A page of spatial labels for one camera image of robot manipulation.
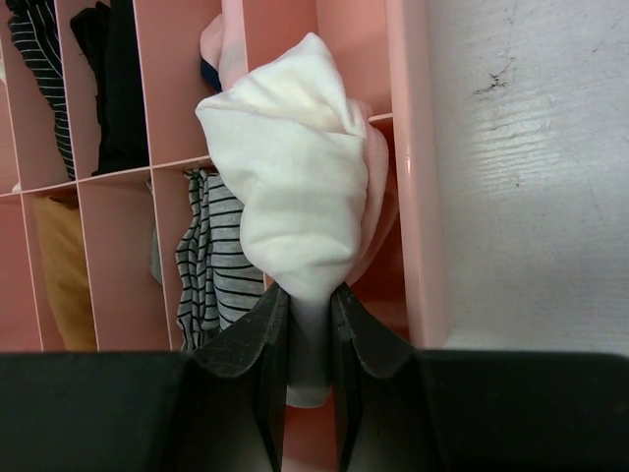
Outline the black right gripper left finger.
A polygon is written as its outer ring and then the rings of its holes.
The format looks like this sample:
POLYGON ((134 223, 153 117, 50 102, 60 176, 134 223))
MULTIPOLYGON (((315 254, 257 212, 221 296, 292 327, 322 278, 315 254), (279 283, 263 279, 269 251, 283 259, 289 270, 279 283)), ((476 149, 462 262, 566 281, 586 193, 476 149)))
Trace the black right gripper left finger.
POLYGON ((5 471, 277 471, 288 295, 271 286, 192 354, 5 354, 5 471))

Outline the white underwear with pink trim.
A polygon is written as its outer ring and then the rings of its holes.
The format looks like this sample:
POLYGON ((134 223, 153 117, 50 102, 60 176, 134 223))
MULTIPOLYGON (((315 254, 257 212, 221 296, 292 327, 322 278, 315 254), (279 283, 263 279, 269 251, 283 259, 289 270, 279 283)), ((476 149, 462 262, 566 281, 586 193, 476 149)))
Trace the white underwear with pink trim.
POLYGON ((387 142, 314 33, 196 114, 243 203, 245 256, 290 298, 286 401, 316 408, 331 384, 331 296, 365 272, 391 225, 387 142))

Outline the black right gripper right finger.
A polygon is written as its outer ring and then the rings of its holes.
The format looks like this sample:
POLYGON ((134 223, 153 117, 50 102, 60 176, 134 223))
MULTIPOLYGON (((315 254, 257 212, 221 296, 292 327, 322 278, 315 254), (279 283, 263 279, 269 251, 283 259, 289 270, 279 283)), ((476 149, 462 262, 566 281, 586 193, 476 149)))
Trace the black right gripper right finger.
POLYGON ((331 298, 342 471, 624 471, 628 360, 419 349, 346 287, 331 298))

